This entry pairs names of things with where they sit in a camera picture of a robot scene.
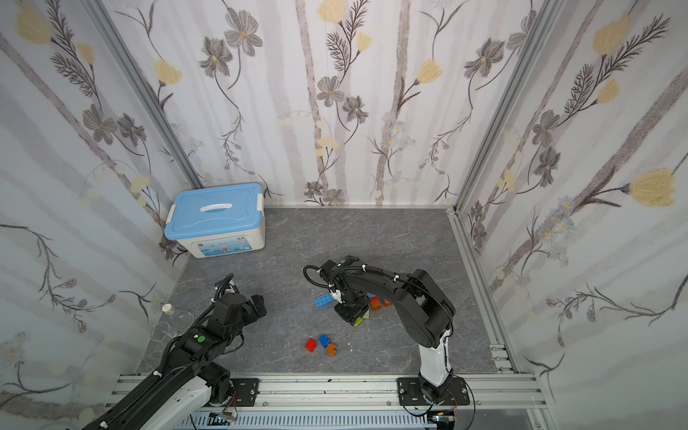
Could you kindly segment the light blue long brick studs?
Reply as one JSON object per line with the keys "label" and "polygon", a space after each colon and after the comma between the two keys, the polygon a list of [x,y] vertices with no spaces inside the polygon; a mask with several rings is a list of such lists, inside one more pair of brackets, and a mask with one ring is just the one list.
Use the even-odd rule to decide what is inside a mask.
{"label": "light blue long brick studs", "polygon": [[334,298],[330,294],[325,294],[314,299],[314,304],[317,308],[328,306],[334,302]]}

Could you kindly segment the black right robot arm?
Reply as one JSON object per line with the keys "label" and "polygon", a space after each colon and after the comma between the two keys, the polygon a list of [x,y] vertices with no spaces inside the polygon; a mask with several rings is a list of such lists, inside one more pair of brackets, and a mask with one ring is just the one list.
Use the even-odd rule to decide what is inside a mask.
{"label": "black right robot arm", "polygon": [[328,290],[335,312],[352,326],[373,310],[374,297],[382,304],[390,303],[419,346],[419,384],[424,397],[438,404],[448,394],[453,380],[448,340],[454,332],[455,307],[427,272],[391,272],[349,255],[339,262],[306,265],[302,274],[313,286]]}

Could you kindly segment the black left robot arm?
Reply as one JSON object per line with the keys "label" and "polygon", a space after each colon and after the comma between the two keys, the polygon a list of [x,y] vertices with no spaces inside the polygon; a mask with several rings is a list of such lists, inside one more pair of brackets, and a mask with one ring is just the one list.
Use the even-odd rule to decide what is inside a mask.
{"label": "black left robot arm", "polygon": [[266,314],[263,296],[242,295],[229,274],[216,283],[211,305],[185,333],[169,341],[159,365],[85,427],[172,429],[207,404],[225,407],[236,403],[239,384],[215,359],[237,351],[231,343],[243,340],[243,329]]}

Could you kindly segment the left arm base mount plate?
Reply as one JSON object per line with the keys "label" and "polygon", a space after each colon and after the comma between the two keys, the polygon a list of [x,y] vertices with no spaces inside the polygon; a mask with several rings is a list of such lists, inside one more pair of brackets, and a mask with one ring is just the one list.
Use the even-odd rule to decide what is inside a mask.
{"label": "left arm base mount plate", "polygon": [[226,378],[213,389],[210,403],[215,407],[253,407],[260,382],[259,378]]}

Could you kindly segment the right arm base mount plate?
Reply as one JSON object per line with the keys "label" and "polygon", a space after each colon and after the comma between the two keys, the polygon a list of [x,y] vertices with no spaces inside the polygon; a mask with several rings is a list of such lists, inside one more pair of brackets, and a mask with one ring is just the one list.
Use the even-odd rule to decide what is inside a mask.
{"label": "right arm base mount plate", "polygon": [[449,376],[439,387],[421,376],[400,377],[396,380],[399,403],[404,407],[469,406],[471,395],[465,380]]}

